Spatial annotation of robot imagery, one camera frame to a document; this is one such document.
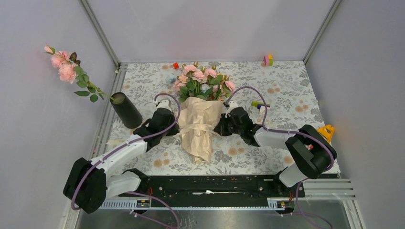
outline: pink toy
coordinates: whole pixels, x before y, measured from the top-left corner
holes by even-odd
[[[268,59],[268,55],[265,55],[263,61],[264,61],[264,63],[265,63],[265,66],[269,66],[270,60]]]

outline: single rose stem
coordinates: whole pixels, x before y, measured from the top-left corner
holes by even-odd
[[[66,61],[67,63],[72,64],[70,61],[68,61],[67,59],[65,59],[65,58],[62,57],[61,55],[56,54],[56,53],[54,53],[54,55],[57,55],[57,56],[59,56],[60,58],[62,58],[64,61]],[[107,96],[108,98],[110,98],[110,99],[112,99],[114,102],[116,102],[116,100],[115,100],[113,97],[111,97],[109,94],[103,92],[99,87],[97,87],[96,85],[94,85],[92,82],[89,81],[89,82],[87,82],[87,84],[88,84],[89,86],[95,88],[96,90],[98,90],[101,94],[104,94],[105,96]]]
[[[88,84],[90,87],[93,87],[93,88],[95,88],[96,90],[98,90],[99,92],[101,92],[101,94],[104,94],[105,96],[107,96],[108,98],[110,98],[110,99],[112,99],[114,102],[116,102],[116,100],[115,100],[113,97],[111,97],[109,94],[103,92],[99,87],[97,87],[96,85],[94,85],[92,82],[88,81],[87,84]]]

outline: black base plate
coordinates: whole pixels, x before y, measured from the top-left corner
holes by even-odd
[[[282,190],[276,175],[228,175],[228,176],[150,176],[142,179],[136,190],[165,201],[171,207],[267,207],[267,198],[289,198],[296,186]],[[320,178],[337,178],[337,175],[321,175]],[[207,190],[215,194],[195,195]],[[298,192],[305,197],[305,190]],[[152,207],[163,207],[153,201]]]

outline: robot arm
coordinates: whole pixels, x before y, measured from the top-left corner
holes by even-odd
[[[85,212],[94,212],[101,206],[106,198],[137,190],[141,178],[135,172],[126,171],[121,175],[114,176],[115,172],[119,168],[122,168],[126,162],[142,155],[159,144],[160,140],[165,135],[175,135],[178,133],[179,126],[176,124],[168,132],[155,137],[136,141],[132,144],[130,144],[130,142],[158,133],[169,127],[174,120],[174,114],[170,109],[170,101],[168,99],[162,100],[157,105],[152,119],[146,120],[124,143],[91,160],[84,158],[77,160],[72,167],[64,187],[64,195],[72,199],[79,181],[84,174],[99,161],[102,161],[102,163],[98,164],[85,179],[75,200],[75,204],[81,207]]]
[[[248,145],[271,146],[288,150],[294,158],[295,164],[277,175],[277,178],[286,187],[292,187],[306,178],[317,179],[330,164],[329,154],[316,142],[297,134],[267,131],[262,128],[262,125],[253,124],[247,112],[233,101],[229,103],[226,113],[222,114],[214,131],[221,136],[238,134]],[[336,151],[314,127],[304,125],[299,131],[319,140],[336,159]]]

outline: metal rod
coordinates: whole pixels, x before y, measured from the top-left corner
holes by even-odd
[[[111,47],[110,42],[108,42],[107,36],[104,33],[103,29],[101,28],[100,23],[98,23],[98,20],[93,10],[91,9],[90,4],[87,2],[87,0],[79,0],[79,2],[81,3],[86,15],[88,16],[91,24],[93,25],[97,33],[97,36],[100,38],[101,43],[104,45],[112,62],[115,64],[116,67],[119,67],[119,59],[117,58],[113,48]]]
[[[328,14],[326,15],[325,20],[323,21],[322,25],[320,26],[317,35],[315,36],[314,40],[312,41],[311,46],[309,47],[307,54],[305,54],[304,56],[304,64],[306,65],[308,63],[308,60],[310,59],[315,47],[317,46],[320,38],[323,35],[323,32],[325,31],[325,29],[327,28],[327,26],[329,25],[330,20],[332,19],[333,15],[335,14],[336,10],[338,9],[340,3],[342,2],[342,0],[335,0],[328,12]]]

